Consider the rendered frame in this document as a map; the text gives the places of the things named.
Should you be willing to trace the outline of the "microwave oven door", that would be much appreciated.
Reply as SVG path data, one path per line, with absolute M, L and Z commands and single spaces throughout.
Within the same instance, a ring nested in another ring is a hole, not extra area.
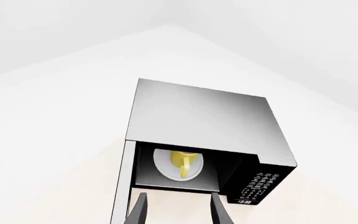
M 135 141 L 125 141 L 110 224 L 123 224 L 131 196 L 131 179 L 135 157 Z

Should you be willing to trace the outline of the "black microwave oven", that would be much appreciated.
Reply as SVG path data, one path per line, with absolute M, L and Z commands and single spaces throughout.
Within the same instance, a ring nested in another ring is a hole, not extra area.
M 267 100 L 200 87 L 140 79 L 127 141 L 135 141 L 131 185 L 136 188 L 217 192 L 228 203 L 259 204 L 297 166 Z M 194 179 L 164 177 L 155 149 L 202 154 Z

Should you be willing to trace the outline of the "white round microwave plate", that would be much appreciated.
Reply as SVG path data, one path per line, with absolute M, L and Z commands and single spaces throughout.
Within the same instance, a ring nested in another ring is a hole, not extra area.
M 177 182 L 184 182 L 194 179 L 201 173 L 204 166 L 204 160 L 202 154 L 197 153 L 198 157 L 191 164 L 188 177 L 182 179 L 180 177 L 180 169 L 178 167 L 173 166 L 173 164 L 170 162 L 171 152 L 172 151 L 165 150 L 165 149 L 155 149 L 153 153 L 154 164 L 157 170 L 164 177 Z

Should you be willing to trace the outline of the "yellow and white mug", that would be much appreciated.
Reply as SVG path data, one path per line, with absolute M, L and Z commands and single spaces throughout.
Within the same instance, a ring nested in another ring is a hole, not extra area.
M 188 177 L 190 166 L 197 157 L 198 154 L 193 152 L 172 151 L 170 162 L 180 169 L 180 177 L 184 179 Z

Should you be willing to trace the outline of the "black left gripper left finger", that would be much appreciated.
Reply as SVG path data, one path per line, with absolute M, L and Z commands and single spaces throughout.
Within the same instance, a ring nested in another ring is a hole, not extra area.
M 145 224 L 147 218 L 148 201 L 147 194 L 142 192 L 129 214 L 126 218 L 126 224 Z

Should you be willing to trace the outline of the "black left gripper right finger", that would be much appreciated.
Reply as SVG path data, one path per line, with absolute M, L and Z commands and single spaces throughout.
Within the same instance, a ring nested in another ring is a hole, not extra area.
M 210 210 L 213 224 L 234 224 L 216 192 L 211 194 Z

